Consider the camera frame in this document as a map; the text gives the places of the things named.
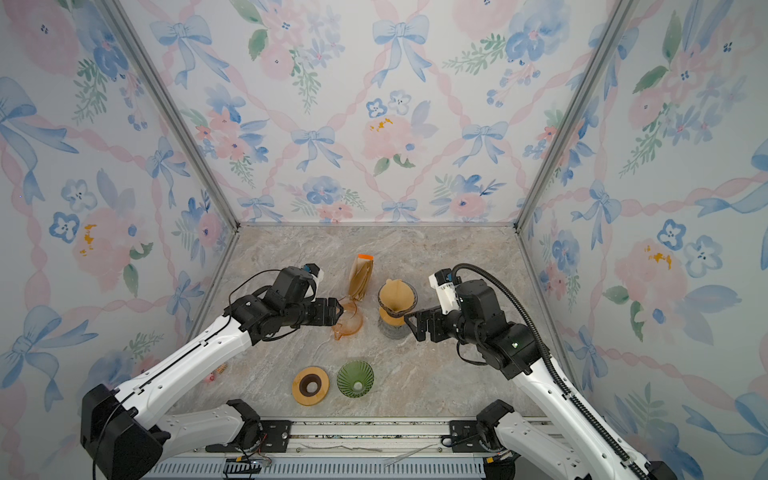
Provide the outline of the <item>orange coffee filter pack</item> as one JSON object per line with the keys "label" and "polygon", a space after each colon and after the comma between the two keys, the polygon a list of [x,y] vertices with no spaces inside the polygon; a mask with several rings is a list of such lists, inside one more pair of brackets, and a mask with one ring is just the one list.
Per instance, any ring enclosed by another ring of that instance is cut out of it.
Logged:
{"label": "orange coffee filter pack", "polygon": [[349,275],[348,297],[353,301],[361,301],[367,292],[368,284],[373,273],[374,257],[359,254],[352,265]]}

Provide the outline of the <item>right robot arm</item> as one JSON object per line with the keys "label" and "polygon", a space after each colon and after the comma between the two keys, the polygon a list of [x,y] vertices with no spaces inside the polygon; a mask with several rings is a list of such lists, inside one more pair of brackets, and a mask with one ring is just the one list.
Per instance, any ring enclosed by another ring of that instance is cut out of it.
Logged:
{"label": "right robot arm", "polygon": [[415,338],[474,346],[483,365],[533,400],[562,437],[553,439],[496,400],[477,416],[477,432],[488,449],[518,454],[553,479],[674,478],[670,466],[622,439],[570,385],[530,315],[498,279],[463,282],[439,272],[430,284],[438,306],[404,317]]}

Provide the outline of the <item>wooden ring dripper holder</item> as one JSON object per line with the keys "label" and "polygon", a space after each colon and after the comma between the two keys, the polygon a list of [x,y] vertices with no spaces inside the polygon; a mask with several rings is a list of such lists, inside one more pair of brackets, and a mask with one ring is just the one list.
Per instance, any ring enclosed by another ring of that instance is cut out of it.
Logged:
{"label": "wooden ring dripper holder", "polygon": [[402,310],[392,310],[388,307],[379,307],[379,317],[381,321],[390,327],[400,328],[406,325],[405,317],[412,312],[414,307],[405,308]]}

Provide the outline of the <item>grey glass carafe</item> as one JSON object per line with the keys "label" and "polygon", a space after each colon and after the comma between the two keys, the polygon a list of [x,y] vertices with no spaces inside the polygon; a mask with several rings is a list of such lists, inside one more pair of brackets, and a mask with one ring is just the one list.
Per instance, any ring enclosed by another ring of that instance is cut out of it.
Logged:
{"label": "grey glass carafe", "polygon": [[380,319],[377,323],[379,331],[388,339],[402,340],[412,335],[412,332],[405,324],[394,326]]}

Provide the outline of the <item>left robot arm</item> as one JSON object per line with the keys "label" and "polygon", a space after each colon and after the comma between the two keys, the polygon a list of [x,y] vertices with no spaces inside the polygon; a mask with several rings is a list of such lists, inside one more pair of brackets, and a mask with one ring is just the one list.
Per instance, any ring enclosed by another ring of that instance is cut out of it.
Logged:
{"label": "left robot arm", "polygon": [[147,371],[82,398],[80,443],[91,474],[140,479],[158,463],[209,445],[231,445],[244,455],[268,439],[261,417],[244,400],[174,416],[170,408],[233,357],[302,327],[332,327],[344,308],[321,298],[322,270],[310,263],[278,270],[272,284],[230,300],[209,327]]}

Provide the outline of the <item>green glass dripper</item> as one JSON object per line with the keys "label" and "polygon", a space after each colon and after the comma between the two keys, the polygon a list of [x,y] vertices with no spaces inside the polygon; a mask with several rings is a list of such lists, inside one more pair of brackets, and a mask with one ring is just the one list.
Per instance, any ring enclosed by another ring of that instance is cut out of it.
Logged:
{"label": "green glass dripper", "polygon": [[341,367],[337,374],[337,386],[340,393],[348,398],[360,398],[367,395],[375,381],[374,370],[365,361],[351,361]]}

